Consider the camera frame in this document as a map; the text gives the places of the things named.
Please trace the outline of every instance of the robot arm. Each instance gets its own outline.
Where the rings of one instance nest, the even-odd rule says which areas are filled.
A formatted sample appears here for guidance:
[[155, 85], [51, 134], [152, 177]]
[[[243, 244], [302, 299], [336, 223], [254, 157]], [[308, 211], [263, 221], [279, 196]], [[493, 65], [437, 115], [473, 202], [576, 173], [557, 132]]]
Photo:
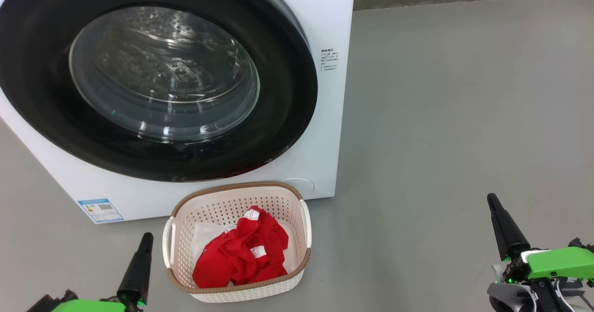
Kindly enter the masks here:
[[61, 299], [45, 295], [27, 312], [142, 312], [138, 306], [146, 305], [152, 252], [153, 235], [145, 233], [116, 296], [91, 301], [78, 299], [76, 293], [66, 290]]
[[573, 240], [562, 249], [530, 248], [511, 215], [495, 194], [487, 196], [491, 221], [502, 268], [493, 266], [496, 280], [487, 290], [491, 306], [497, 312], [583, 312], [581, 306], [567, 303], [570, 297], [581, 297], [594, 312], [594, 306], [584, 297], [582, 281], [594, 282], [594, 247]]

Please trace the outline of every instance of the red clothing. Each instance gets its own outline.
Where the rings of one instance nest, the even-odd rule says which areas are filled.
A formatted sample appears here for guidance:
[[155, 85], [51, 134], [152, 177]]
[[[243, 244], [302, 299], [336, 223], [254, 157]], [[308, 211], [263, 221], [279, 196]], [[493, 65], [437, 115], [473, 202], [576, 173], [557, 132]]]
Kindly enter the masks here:
[[192, 278], [198, 287], [225, 287], [284, 276], [289, 237], [276, 219], [252, 206], [237, 228], [214, 238], [200, 255]]

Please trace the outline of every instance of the front-loading washing machine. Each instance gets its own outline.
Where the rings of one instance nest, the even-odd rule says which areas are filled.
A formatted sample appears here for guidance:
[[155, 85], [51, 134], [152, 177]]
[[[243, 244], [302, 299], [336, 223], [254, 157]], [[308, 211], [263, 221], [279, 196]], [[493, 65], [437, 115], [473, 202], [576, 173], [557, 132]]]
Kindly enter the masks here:
[[95, 223], [335, 194], [353, 0], [0, 3], [0, 116]]

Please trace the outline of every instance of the laundry basket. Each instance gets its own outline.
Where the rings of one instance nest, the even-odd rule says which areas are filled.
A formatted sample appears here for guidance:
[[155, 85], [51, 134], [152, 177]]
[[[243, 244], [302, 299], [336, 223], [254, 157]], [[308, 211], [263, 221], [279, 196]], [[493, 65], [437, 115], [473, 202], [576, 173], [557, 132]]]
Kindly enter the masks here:
[[[195, 263], [191, 245], [195, 224], [232, 225], [250, 206], [267, 211], [285, 228], [296, 262], [287, 269], [287, 275], [279, 278], [230, 287], [198, 288], [192, 278]], [[296, 189], [281, 182], [239, 183], [195, 192], [174, 208], [163, 230], [163, 259], [169, 278], [181, 291], [206, 303], [261, 299], [289, 291], [301, 280], [310, 253], [311, 223], [307, 205]]]

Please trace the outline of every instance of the door glass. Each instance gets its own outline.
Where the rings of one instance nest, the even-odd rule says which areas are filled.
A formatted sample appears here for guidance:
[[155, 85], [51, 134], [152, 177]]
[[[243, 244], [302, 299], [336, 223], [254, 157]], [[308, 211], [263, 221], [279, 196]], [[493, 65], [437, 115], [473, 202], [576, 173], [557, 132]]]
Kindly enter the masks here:
[[70, 71], [98, 113], [164, 143], [228, 132], [259, 94], [254, 61], [234, 37], [163, 7], [120, 9], [88, 24], [72, 44]]

